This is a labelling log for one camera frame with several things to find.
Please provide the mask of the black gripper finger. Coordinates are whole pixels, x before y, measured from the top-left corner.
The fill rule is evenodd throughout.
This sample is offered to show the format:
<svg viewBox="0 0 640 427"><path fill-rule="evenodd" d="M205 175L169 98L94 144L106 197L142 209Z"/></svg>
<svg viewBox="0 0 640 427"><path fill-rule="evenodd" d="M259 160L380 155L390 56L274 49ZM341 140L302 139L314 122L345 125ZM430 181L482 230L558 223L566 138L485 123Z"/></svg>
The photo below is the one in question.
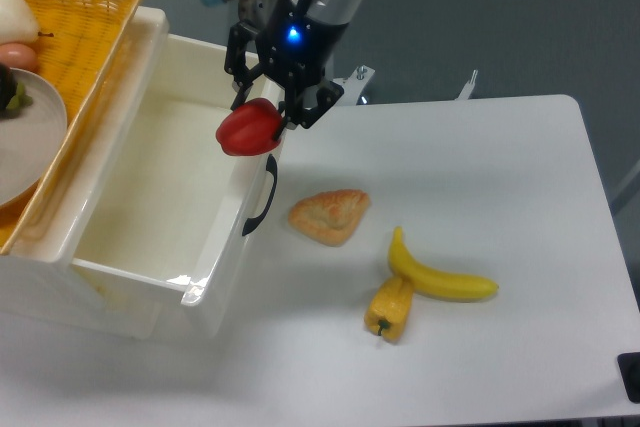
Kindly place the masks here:
<svg viewBox="0 0 640 427"><path fill-rule="evenodd" d="M243 105L264 69L260 64L249 68L246 63L247 46L256 40L259 30L250 22L239 21L229 30L224 71L233 77L236 95L230 109L236 110Z"/></svg>
<svg viewBox="0 0 640 427"><path fill-rule="evenodd" d="M325 78L316 86L299 90L295 81L288 81L284 86L284 99L279 102L277 110L281 115L278 127L272 135L274 141L279 140L287 128L301 126L312 127L324 116L344 95L344 89Z"/></svg>

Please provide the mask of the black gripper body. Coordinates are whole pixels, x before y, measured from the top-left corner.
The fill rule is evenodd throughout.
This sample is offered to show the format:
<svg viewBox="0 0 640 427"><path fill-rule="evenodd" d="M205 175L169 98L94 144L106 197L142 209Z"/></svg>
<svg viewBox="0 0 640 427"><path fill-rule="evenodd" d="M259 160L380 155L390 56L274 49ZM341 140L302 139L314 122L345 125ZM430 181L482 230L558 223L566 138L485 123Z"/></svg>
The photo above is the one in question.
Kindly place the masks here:
<svg viewBox="0 0 640 427"><path fill-rule="evenodd" d="M264 75L297 99L324 79L324 68L346 31L344 24L312 16L317 0L278 0L266 28L256 38Z"/></svg>

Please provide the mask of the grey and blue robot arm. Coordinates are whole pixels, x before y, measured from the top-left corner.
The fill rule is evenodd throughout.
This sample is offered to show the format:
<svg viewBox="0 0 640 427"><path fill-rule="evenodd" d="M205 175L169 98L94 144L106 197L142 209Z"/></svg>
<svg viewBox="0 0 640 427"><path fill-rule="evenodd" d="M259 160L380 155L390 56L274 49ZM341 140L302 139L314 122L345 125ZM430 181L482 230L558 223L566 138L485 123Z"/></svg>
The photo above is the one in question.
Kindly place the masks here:
<svg viewBox="0 0 640 427"><path fill-rule="evenodd" d="M237 93L216 137L231 155L255 155L285 129L311 127L343 96L325 66L363 0L238 1L249 6L230 28L224 64Z"/></svg>

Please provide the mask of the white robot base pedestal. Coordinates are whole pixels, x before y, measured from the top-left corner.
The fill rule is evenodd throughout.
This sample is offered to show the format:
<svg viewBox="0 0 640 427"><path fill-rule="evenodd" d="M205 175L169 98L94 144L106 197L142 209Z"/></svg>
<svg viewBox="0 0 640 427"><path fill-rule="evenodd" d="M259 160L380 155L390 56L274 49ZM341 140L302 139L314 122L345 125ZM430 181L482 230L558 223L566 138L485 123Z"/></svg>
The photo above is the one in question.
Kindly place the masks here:
<svg viewBox="0 0 640 427"><path fill-rule="evenodd" d="M248 24L254 34L259 34L268 25L278 0L239 0L239 20Z"/></svg>

